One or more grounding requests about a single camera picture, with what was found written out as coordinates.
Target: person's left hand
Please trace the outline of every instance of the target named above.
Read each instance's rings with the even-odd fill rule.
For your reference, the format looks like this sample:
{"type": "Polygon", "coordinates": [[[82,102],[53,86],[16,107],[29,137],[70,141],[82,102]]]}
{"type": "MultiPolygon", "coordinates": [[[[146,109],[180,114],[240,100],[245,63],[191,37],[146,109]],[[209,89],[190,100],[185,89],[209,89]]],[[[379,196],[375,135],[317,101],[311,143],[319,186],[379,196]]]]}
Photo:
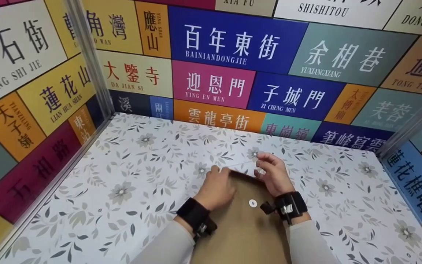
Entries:
{"type": "Polygon", "coordinates": [[[231,185],[229,179],[230,171],[229,168],[219,171],[216,165],[211,167],[194,199],[210,211],[230,203],[236,194],[236,188],[231,185]]]}

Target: cardboard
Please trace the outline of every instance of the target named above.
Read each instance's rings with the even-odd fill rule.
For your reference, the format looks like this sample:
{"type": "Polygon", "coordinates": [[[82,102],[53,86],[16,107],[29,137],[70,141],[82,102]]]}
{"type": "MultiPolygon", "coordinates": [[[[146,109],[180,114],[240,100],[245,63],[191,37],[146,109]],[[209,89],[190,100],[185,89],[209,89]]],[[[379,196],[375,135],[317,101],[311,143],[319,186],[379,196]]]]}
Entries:
{"type": "Polygon", "coordinates": [[[231,175],[236,196],[228,207],[211,212],[218,229],[198,241],[191,264],[291,263],[283,222],[260,209],[273,201],[264,184],[250,176],[231,175]],[[255,208],[248,204],[250,199],[258,203],[255,208]]]}

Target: floral wallpaper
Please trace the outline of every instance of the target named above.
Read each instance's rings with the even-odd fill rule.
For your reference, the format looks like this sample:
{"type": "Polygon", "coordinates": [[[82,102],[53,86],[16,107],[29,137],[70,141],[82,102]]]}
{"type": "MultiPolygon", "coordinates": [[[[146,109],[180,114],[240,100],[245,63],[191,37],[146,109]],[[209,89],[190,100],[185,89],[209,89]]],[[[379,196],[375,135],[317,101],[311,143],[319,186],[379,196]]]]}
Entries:
{"type": "Polygon", "coordinates": [[[371,152],[118,114],[0,264],[129,264],[213,164],[286,162],[341,263],[422,264],[422,227],[371,152]]]}

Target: dark blue sign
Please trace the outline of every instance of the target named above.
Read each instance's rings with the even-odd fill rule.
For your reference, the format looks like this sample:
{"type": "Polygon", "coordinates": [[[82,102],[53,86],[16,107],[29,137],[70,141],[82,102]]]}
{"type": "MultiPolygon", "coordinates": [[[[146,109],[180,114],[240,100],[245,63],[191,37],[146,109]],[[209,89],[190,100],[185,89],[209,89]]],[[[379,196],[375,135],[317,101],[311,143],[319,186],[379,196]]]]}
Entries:
{"type": "Polygon", "coordinates": [[[393,132],[373,128],[322,122],[312,142],[377,151],[393,132]]]}
{"type": "Polygon", "coordinates": [[[421,153],[408,141],[382,163],[422,223],[421,153]]]}
{"type": "Polygon", "coordinates": [[[171,98],[151,96],[151,113],[153,117],[174,119],[174,100],[171,98]]]}
{"type": "Polygon", "coordinates": [[[169,6],[173,60],[287,74],[308,23],[169,6]]]}
{"type": "Polygon", "coordinates": [[[258,72],[247,109],[323,120],[344,87],[339,82],[258,72]]]}
{"type": "Polygon", "coordinates": [[[151,116],[151,104],[149,103],[149,95],[141,95],[134,92],[122,92],[109,90],[110,97],[114,103],[116,112],[151,116]]]}

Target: gray sleeve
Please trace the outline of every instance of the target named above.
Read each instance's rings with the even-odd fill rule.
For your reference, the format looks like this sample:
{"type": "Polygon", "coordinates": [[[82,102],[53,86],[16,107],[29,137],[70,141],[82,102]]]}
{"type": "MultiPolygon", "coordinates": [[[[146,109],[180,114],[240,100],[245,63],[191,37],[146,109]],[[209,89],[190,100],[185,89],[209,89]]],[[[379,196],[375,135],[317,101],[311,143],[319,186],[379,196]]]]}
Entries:
{"type": "Polygon", "coordinates": [[[292,264],[339,264],[313,221],[292,225],[286,229],[292,264]]]}
{"type": "Polygon", "coordinates": [[[195,242],[190,233],[172,221],[131,264],[179,264],[190,257],[195,242]]]}

